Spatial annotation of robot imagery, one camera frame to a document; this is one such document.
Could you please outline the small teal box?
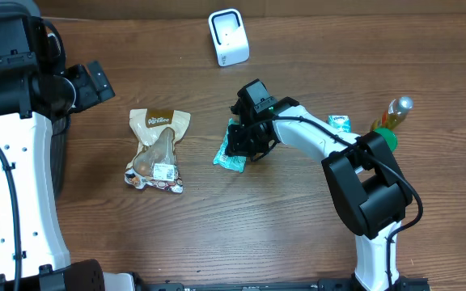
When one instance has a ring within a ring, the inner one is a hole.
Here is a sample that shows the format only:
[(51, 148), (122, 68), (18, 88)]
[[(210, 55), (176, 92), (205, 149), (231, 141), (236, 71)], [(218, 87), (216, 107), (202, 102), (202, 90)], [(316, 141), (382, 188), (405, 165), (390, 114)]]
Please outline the small teal box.
[(351, 132), (351, 121), (348, 116), (331, 115), (328, 117), (328, 124), (338, 131)]

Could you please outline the yellow oil bottle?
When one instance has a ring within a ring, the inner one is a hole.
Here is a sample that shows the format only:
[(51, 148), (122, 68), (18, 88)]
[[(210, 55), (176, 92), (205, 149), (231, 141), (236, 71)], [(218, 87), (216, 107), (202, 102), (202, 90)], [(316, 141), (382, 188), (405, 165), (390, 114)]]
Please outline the yellow oil bottle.
[(383, 112), (382, 116), (377, 118), (371, 125), (371, 130), (386, 128), (391, 131), (402, 123), (408, 113), (413, 109), (414, 102), (408, 96), (402, 96), (394, 99)]

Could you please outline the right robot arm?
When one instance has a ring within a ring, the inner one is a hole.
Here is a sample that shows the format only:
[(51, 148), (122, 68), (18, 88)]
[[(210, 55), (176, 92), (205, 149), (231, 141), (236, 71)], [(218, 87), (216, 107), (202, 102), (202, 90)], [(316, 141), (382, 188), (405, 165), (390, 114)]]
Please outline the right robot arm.
[(357, 266), (351, 286), (361, 290), (401, 290), (396, 269), (396, 237), (406, 229), (406, 207), (415, 199), (384, 136), (345, 133), (315, 118), (297, 100), (278, 100), (259, 79), (243, 86), (231, 112), (229, 156), (252, 161), (282, 143), (301, 150), (323, 167), (338, 217), (355, 236)]

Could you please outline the beige Pantree snack pouch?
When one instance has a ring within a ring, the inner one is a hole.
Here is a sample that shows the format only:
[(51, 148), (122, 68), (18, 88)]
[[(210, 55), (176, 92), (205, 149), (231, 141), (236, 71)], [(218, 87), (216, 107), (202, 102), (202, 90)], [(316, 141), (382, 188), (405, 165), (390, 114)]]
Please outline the beige Pantree snack pouch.
[(129, 126), (138, 139), (138, 149), (125, 168), (125, 182), (138, 190), (151, 187), (181, 194), (184, 186), (175, 145), (184, 137), (190, 120), (188, 112), (178, 110), (132, 109)]

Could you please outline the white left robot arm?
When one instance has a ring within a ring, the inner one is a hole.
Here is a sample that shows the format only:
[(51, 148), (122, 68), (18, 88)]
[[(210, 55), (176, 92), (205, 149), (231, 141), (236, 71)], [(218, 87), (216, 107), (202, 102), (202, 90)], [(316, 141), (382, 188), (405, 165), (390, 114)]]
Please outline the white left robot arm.
[(0, 13), (0, 290), (132, 290), (128, 273), (75, 263), (61, 235), (53, 123), (114, 96), (98, 62), (66, 65), (56, 28)]

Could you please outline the green lid jar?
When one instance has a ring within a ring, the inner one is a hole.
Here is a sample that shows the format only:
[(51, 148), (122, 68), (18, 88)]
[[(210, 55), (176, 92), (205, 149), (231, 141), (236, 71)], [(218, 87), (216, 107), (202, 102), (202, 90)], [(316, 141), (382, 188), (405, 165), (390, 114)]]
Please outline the green lid jar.
[(392, 130), (387, 128), (377, 128), (375, 129), (375, 132), (380, 134), (384, 138), (391, 152), (396, 150), (398, 146), (398, 139), (396, 137), (396, 134)]

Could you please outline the teal snack packet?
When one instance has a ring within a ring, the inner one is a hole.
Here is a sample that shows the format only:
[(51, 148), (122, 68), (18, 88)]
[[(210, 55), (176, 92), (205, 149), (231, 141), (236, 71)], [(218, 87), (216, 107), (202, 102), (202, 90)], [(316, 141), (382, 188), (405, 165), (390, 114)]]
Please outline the teal snack packet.
[(238, 171), (239, 173), (244, 172), (244, 168), (247, 162), (247, 158), (243, 156), (228, 156), (226, 154), (226, 149), (228, 146), (228, 129), (226, 129), (225, 136), (222, 140), (222, 144), (219, 147), (218, 152), (216, 153), (213, 164), (220, 165), (221, 167)]

